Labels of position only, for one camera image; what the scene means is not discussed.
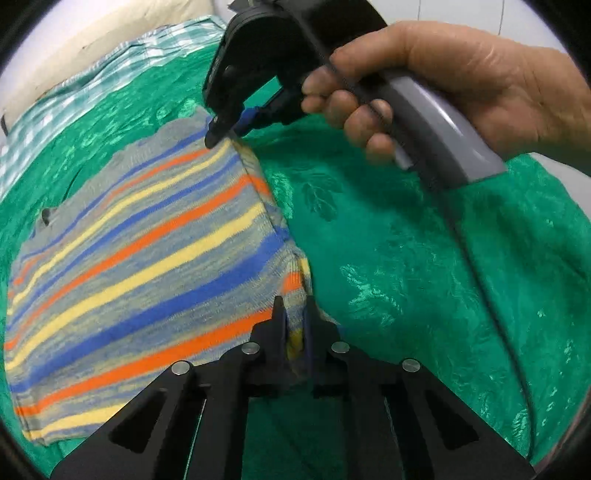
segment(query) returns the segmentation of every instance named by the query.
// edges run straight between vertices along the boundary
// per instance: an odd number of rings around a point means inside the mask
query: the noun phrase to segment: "orange stripe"
[[[269,185],[265,180],[260,179],[259,177],[255,177],[253,175],[250,176],[252,180],[252,184],[255,186],[255,190],[259,195],[263,196],[272,196],[271,190],[269,189]]]
[[[135,255],[140,250],[150,246],[155,241],[161,239],[162,237],[168,235],[170,232],[178,230],[181,227],[184,227],[189,222],[196,220],[199,217],[202,217],[211,211],[215,210],[216,208],[222,206],[224,203],[229,202],[233,198],[237,197],[238,194],[242,191],[242,189],[246,186],[250,185],[248,175],[243,175],[240,177],[233,185],[228,187],[226,190],[220,192],[218,195],[207,201],[206,203],[195,207],[192,210],[184,212],[164,223],[159,225],[158,227],[150,230],[145,235],[138,238],[133,243],[127,245],[122,250],[115,252],[108,258],[105,258],[102,262],[94,265],[91,269],[87,270],[83,274],[80,274],[78,277],[74,278],[71,282],[64,285],[60,288],[57,292],[55,292],[50,298],[48,298],[42,305],[40,305],[27,320],[19,327],[18,331],[16,332],[14,338],[11,340],[6,341],[4,344],[4,348],[9,351],[18,343],[21,339],[22,334],[26,331],[26,329],[32,324],[32,322],[39,317],[39,315],[49,308],[56,300],[62,298],[68,292],[71,292],[74,288],[82,285],[87,280],[97,276],[100,273],[103,273],[105,270],[115,267],[123,260]]]
[[[177,360],[189,358],[199,352],[203,352],[250,332],[254,324],[268,320],[271,317],[271,312],[272,309],[256,312],[248,317],[224,325],[164,351],[154,353],[128,365],[123,365],[97,377],[89,378],[88,380],[59,390],[42,398],[36,405],[17,407],[15,411],[20,416],[35,415],[66,398],[82,395],[91,390],[97,390],[98,388],[104,388],[117,382],[161,370]]]
[[[283,280],[283,288],[281,289],[283,295],[289,291],[297,290],[302,286],[301,275],[299,272],[290,272]]]
[[[181,155],[180,157],[173,158],[172,160],[170,160],[166,163],[163,163],[162,165],[159,165],[158,167],[153,168],[152,170],[144,173],[143,175],[139,176],[138,178],[127,182],[126,184],[122,185],[118,189],[113,190],[111,193],[109,193],[106,201],[107,202],[110,201],[113,197],[120,194],[122,191],[130,189],[134,185],[137,185],[139,182],[144,181],[150,177],[153,177],[154,175],[156,175],[157,173],[160,173],[161,171],[164,171],[164,170],[166,170],[170,167],[174,167],[176,165],[181,165],[181,164],[189,162],[191,160],[195,160],[195,158],[200,157],[201,155],[203,155],[205,152],[208,152],[208,151],[209,150],[207,148],[202,148],[201,150],[197,150],[195,152],[187,153],[186,155]]]
[[[154,167],[152,170],[144,173],[143,175],[139,176],[137,179],[130,180],[129,182],[124,183],[121,187],[112,191],[109,195],[107,195],[106,198],[104,198],[101,201],[100,205],[102,205],[103,203],[110,202],[113,199],[113,197],[120,194],[122,191],[130,189],[132,186],[137,185],[139,182],[141,182],[145,179],[148,179],[150,177],[153,177],[157,173],[159,173],[163,170],[166,170],[167,168],[174,167],[176,165],[180,165],[180,164],[186,163],[188,161],[194,160],[195,158],[200,157],[201,155],[203,155],[204,153],[207,153],[208,151],[209,150],[207,148],[202,148],[201,150],[197,150],[195,152],[181,155],[180,157],[173,158],[172,160],[170,160],[162,165]],[[20,285],[24,281],[25,275],[27,275],[27,272],[31,269],[31,267],[37,261],[45,258],[49,253],[50,253],[50,251],[44,251],[39,254],[39,257],[32,257],[29,260],[27,260],[27,263],[23,267],[21,274],[17,278],[14,279],[14,284]]]

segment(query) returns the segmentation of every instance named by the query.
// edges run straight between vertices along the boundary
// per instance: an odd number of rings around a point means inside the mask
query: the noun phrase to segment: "cable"
[[[271,3],[274,5],[277,4],[277,0],[271,0]],[[376,119],[381,124],[383,130],[388,132],[391,137],[394,138],[392,133],[392,126],[386,119],[382,116],[382,114],[371,104],[373,100],[371,96],[369,96],[359,85],[350,81],[346,76],[344,76],[330,61],[330,52],[324,47],[323,43],[320,41],[314,31],[310,28],[307,21],[297,12],[293,11],[291,8],[287,7],[286,4],[281,3],[280,8],[283,9],[300,27],[302,33],[305,37],[307,37],[308,41],[310,42],[313,50],[316,52],[320,60],[335,74],[335,76],[341,81],[343,86],[354,94],[359,101],[370,108],[371,112],[374,114]],[[452,211],[450,203],[445,195],[443,194],[443,189],[437,176],[432,172],[431,168],[427,165],[427,163],[422,160],[417,162],[414,165],[414,168],[423,182],[424,187],[431,192],[433,197],[434,203],[436,204],[443,220],[445,221],[447,228],[449,229],[453,239],[456,241],[457,246],[460,250],[460,253],[468,267],[468,271],[470,276],[472,277],[472,281],[476,286],[476,289],[480,295],[480,299],[484,304],[485,310],[488,314],[488,317],[492,323],[493,328],[499,339],[501,340],[501,344],[509,358],[509,363],[511,365],[511,369],[513,370],[515,377],[517,378],[517,382],[521,389],[521,394],[523,396],[523,400],[525,403],[525,409],[527,411],[528,420],[530,424],[530,445],[528,448],[527,453],[527,460],[531,461],[532,457],[534,456],[535,451],[535,437],[536,437],[536,415],[535,415],[535,408],[534,408],[534,401],[531,394],[530,386],[527,383],[527,379],[525,377],[525,371],[521,362],[519,361],[519,357],[517,352],[511,345],[511,341],[509,340],[509,335],[505,329],[505,326],[501,322],[499,314],[497,313],[494,303],[491,300],[491,297],[487,291],[485,283],[482,281],[482,276],[478,272],[478,268],[476,266],[475,260],[472,257],[472,253],[468,247],[466,239],[462,235],[462,232],[458,228],[457,221],[455,219],[455,215]]]
[[[63,198],[61,199],[61,201],[65,201],[66,198],[68,198],[68,194],[70,193],[70,190],[72,189],[72,185],[74,185],[74,181],[76,180],[76,178],[78,177],[78,175],[80,174],[80,172],[82,171],[82,167],[80,168],[80,170],[78,170],[76,172],[76,175],[74,175],[74,177],[72,178],[70,184],[68,185],[68,188],[66,189],[66,192],[63,196]]]

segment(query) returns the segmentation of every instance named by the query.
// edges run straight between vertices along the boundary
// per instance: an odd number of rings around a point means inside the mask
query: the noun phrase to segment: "white and green plaid fabric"
[[[151,67],[219,41],[224,29],[223,21],[213,16],[161,27],[122,43],[87,70],[52,88],[17,120],[0,150],[0,202],[43,148],[105,96]]]

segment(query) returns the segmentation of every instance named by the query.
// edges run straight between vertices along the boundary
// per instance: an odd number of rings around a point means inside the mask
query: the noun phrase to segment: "green satin cloth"
[[[68,195],[118,150],[191,115],[203,102],[214,53],[208,47],[150,69],[43,150],[0,205],[2,317],[9,266],[41,209],[61,202],[79,170]],[[266,86],[250,103],[262,103],[275,87]],[[379,359],[420,360],[525,454],[528,419],[517,382],[417,178],[368,165],[321,118],[253,132],[246,141],[310,260],[317,301],[339,322],[344,339]],[[566,429],[591,378],[591,224],[532,158],[522,155],[508,166],[503,176],[449,195],[531,384],[539,459]],[[79,441],[28,443],[18,431],[3,369],[0,375],[2,418],[49,473]],[[342,478],[338,411],[330,401],[311,403],[299,390],[272,404],[253,403],[243,477]]]

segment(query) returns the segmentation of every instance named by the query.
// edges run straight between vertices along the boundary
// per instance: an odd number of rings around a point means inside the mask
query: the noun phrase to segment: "blue stripe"
[[[126,229],[128,229],[129,227],[133,226],[134,224],[136,224],[137,222],[139,222],[140,220],[142,220],[146,216],[148,216],[154,212],[157,212],[161,208],[171,205],[172,203],[176,202],[177,200],[180,200],[181,198],[186,197],[190,193],[193,193],[196,190],[200,190],[200,189],[210,185],[218,178],[224,176],[238,162],[239,158],[240,157],[238,156],[237,153],[234,154],[233,156],[231,156],[228,163],[226,163],[219,171],[213,173],[212,175],[210,175],[206,179],[203,179],[202,181],[199,181],[199,182],[197,182],[197,183],[195,183],[183,190],[179,190],[177,193],[171,195],[170,197],[165,198],[164,200],[162,200],[162,201],[160,201],[160,202],[158,202],[158,203],[156,203],[156,204],[154,204],[154,205],[152,205],[140,212],[134,213],[129,218],[127,218],[124,222],[120,223],[115,228],[113,228],[112,230],[107,232],[103,237],[99,238],[94,244],[92,244],[91,246],[86,248],[86,250],[81,252],[62,271],[60,271],[53,278],[49,279],[47,282],[45,282],[43,285],[41,285],[38,289],[36,289],[35,292],[30,294],[27,297],[27,302],[25,304],[23,304],[23,306],[19,309],[18,313],[16,313],[14,315],[14,317],[11,319],[10,325],[6,326],[6,332],[7,333],[12,332],[15,329],[15,327],[17,326],[18,321],[22,318],[22,316],[25,314],[25,312],[31,307],[31,305],[33,305],[33,303],[41,295],[43,295],[55,282],[57,282],[58,280],[63,278],[64,275],[66,275],[72,268],[74,268],[77,264],[79,264],[86,257],[88,257],[89,255],[92,255],[97,249],[104,246],[108,242],[114,240],[121,232],[123,232]]]
[[[101,193],[97,198],[95,198],[92,202],[89,203],[89,205],[82,210],[78,216],[76,218],[74,218],[74,221],[57,237],[55,237],[51,242],[49,242],[47,245],[44,245],[42,248],[39,248],[37,250],[33,250],[29,253],[27,253],[26,255],[23,255],[21,257],[21,261],[26,260],[27,258],[32,257],[33,255],[37,255],[42,253],[44,250],[46,250],[49,247],[53,247],[53,245],[55,245],[56,243],[58,243],[61,239],[63,239],[69,232],[72,231],[72,229],[78,224],[78,222],[80,220],[82,220],[82,218],[84,218],[86,216],[86,214],[88,212],[90,212],[90,210],[92,210],[103,198],[105,198],[105,196],[111,191],[113,190],[117,185],[119,185],[120,183],[122,183],[123,181],[127,180],[129,177],[135,175],[137,172],[143,170],[146,167],[149,167],[150,165],[153,165],[154,163],[182,150],[183,148],[188,147],[190,144],[192,144],[193,142],[196,142],[197,140],[199,140],[200,138],[202,138],[205,133],[207,132],[207,127],[198,131],[197,133],[190,135],[187,138],[183,138],[180,142],[178,142],[175,146],[169,148],[167,151],[165,151],[164,153],[158,155],[157,157],[153,157],[150,158],[149,160],[146,160],[143,163],[140,163],[139,165],[136,165],[135,167],[133,167],[132,169],[130,169],[125,175],[123,175],[119,180],[117,180],[113,185],[111,185],[107,190],[105,190],[103,193]]]
[[[291,240],[291,233],[289,231],[289,229],[287,227],[282,227],[282,226],[273,226],[273,228],[275,229],[275,232],[277,233],[277,235],[279,235],[279,237],[284,241],[287,242],[289,240]]]
[[[244,259],[231,270],[222,273],[215,280],[177,297],[165,300],[144,312],[125,319],[117,325],[113,325],[87,338],[82,343],[41,364],[39,368],[30,373],[30,376],[26,380],[12,384],[12,392],[16,394],[26,392],[36,383],[55,373],[60,368],[67,367],[110,343],[121,340],[154,323],[166,320],[199,303],[228,293],[240,285],[253,280],[260,275],[267,262],[273,258],[283,245],[284,243],[275,233],[268,235],[263,239],[253,255]]]
[[[57,440],[65,440],[67,442],[68,441],[71,442],[73,440],[80,439],[80,442],[82,442],[83,439],[81,439],[80,437],[89,437],[94,432],[96,432],[99,428],[101,428],[103,425],[104,425],[104,423],[91,423],[89,425],[72,427],[71,429],[56,430],[55,432],[50,432],[48,435],[44,435],[43,440],[48,441],[48,439],[51,439],[55,435],[58,435],[59,437],[57,438]],[[64,449],[64,447],[60,446],[60,450],[62,451],[62,455],[63,455],[63,449]]]

